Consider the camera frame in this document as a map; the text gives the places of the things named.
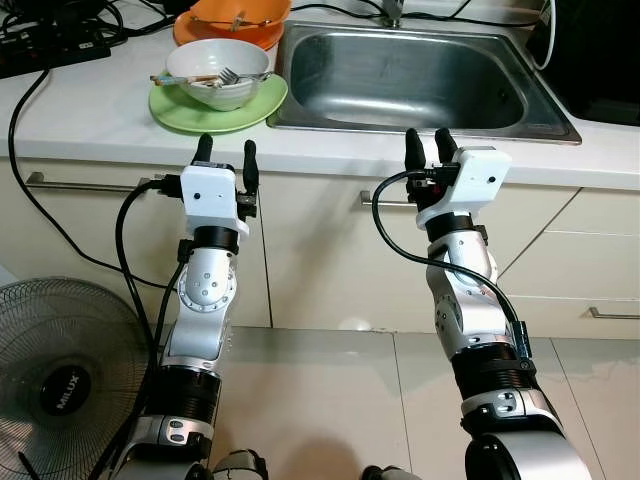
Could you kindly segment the light green plate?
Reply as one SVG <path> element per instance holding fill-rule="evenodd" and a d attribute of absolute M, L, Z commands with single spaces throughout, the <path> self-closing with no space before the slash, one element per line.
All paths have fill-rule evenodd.
<path fill-rule="evenodd" d="M 282 77 L 270 76 L 242 108 L 219 111 L 193 99 L 179 86 L 154 86 L 148 92 L 148 110 L 155 122 L 169 131 L 221 134 L 242 131 L 262 122 L 283 104 L 288 91 Z"/>

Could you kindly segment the white ceramic bowl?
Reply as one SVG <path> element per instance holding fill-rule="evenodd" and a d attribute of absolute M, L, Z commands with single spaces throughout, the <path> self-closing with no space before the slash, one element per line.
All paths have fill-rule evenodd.
<path fill-rule="evenodd" d="M 241 74 L 270 70 L 270 56 L 255 44 L 233 38 L 205 38 L 170 52 L 165 60 L 170 76 L 216 76 L 223 68 Z M 214 87 L 207 82 L 182 84 L 180 88 L 202 104 L 219 111 L 242 108 L 259 93 L 261 81 Z"/>

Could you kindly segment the stainless steel sink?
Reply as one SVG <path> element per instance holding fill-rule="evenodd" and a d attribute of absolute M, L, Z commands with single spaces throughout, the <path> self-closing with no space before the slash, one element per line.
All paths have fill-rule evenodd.
<path fill-rule="evenodd" d="M 508 37 L 289 20 L 270 127 L 577 145 L 580 133 Z"/>

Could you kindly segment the cream cabinet door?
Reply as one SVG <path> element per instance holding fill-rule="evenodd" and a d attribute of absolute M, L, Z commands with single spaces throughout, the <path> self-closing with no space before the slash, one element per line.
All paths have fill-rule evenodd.
<path fill-rule="evenodd" d="M 142 177 L 178 173 L 178 166 L 91 163 L 91 161 L 33 159 L 18 161 L 24 178 L 42 172 L 50 180 L 134 186 Z M 82 259 L 23 195 L 12 166 L 0 154 L 0 268 L 18 279 L 36 276 L 73 276 L 93 282 L 128 300 L 129 293 L 116 273 L 114 221 L 123 195 L 58 193 L 32 189 L 42 206 L 67 230 L 73 241 L 100 265 Z M 186 237 L 182 202 L 147 193 L 131 207 L 124 228 L 125 251 L 133 274 L 146 280 L 140 294 L 148 314 L 156 314 L 161 288 L 177 265 L 177 244 Z"/>
<path fill-rule="evenodd" d="M 262 174 L 260 215 L 268 261 L 271 321 L 276 328 L 434 332 L 426 268 L 389 250 L 358 192 L 381 178 Z M 476 215 L 489 251 L 506 269 L 579 188 L 512 186 Z M 385 189 L 407 201 L 403 182 Z M 380 206 L 390 237 L 426 256 L 428 234 L 417 210 Z"/>

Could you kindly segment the silver metal spoon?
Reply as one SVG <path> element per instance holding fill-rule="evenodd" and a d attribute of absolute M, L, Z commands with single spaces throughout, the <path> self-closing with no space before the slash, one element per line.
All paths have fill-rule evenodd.
<path fill-rule="evenodd" d="M 193 23 L 201 23 L 205 24 L 205 26 L 225 29 L 225 31 L 230 32 L 241 31 L 241 29 L 278 26 L 279 24 L 278 19 L 250 19 L 244 12 L 238 12 L 236 15 L 233 15 L 233 17 L 230 17 L 229 19 L 215 19 L 211 18 L 210 15 L 196 15 L 195 13 L 189 12 L 188 18 L 191 19 Z"/>

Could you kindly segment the silver sink faucet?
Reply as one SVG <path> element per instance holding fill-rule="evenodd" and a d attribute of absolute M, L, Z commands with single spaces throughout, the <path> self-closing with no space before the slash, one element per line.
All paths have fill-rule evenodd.
<path fill-rule="evenodd" d="M 381 23 L 388 28 L 401 27 L 402 15 L 404 14 L 404 0 L 380 0 L 381 14 L 383 20 Z"/>

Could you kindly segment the orange bowl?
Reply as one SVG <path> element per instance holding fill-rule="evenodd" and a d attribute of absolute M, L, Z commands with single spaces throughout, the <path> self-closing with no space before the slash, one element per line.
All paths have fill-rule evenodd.
<path fill-rule="evenodd" d="M 279 23 L 288 17 L 291 0 L 198 0 L 189 12 L 198 17 L 210 15 L 215 19 L 229 19 L 238 12 L 244 12 L 250 19 L 278 19 Z"/>

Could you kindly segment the black countertop appliance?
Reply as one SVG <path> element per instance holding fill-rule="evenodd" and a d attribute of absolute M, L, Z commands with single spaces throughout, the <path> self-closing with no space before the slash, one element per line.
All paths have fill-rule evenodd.
<path fill-rule="evenodd" d="M 556 19 L 536 23 L 526 49 L 543 61 L 541 77 L 570 113 L 585 120 L 640 124 L 640 0 L 556 0 Z"/>

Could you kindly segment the black power strip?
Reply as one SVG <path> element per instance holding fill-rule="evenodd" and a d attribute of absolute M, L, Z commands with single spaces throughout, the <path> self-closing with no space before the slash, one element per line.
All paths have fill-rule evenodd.
<path fill-rule="evenodd" d="M 99 28 L 76 24 L 31 24 L 0 32 L 0 79 L 67 67 L 110 56 Z"/>

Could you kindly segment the grey robot left leg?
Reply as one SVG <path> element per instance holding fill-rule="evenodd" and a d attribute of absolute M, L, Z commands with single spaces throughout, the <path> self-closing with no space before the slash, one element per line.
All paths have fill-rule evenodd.
<path fill-rule="evenodd" d="M 212 468 L 211 480 L 270 480 L 268 463 L 251 449 L 229 452 Z"/>

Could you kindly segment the grey robot leg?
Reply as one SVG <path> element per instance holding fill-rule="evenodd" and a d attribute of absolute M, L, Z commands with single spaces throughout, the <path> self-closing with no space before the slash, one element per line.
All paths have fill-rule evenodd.
<path fill-rule="evenodd" d="M 421 477 L 412 474 L 396 466 L 380 467 L 370 465 L 361 472 L 358 480 L 422 480 Z"/>
<path fill-rule="evenodd" d="M 268 463 L 251 449 L 229 452 L 212 468 L 211 480 L 270 480 Z"/>

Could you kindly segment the grey floor fan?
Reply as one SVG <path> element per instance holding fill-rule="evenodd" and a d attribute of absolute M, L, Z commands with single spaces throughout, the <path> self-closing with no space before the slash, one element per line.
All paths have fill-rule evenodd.
<path fill-rule="evenodd" d="M 146 352 L 132 307 L 101 285 L 0 287 L 0 480 L 88 480 L 131 415 Z"/>

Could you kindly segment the grey robot right leg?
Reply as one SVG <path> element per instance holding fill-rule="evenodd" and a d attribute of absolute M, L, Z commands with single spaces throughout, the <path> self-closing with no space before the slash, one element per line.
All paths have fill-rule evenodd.
<path fill-rule="evenodd" d="M 370 465 L 361 472 L 358 480 L 422 480 L 421 477 L 412 474 L 396 466 L 380 467 Z"/>

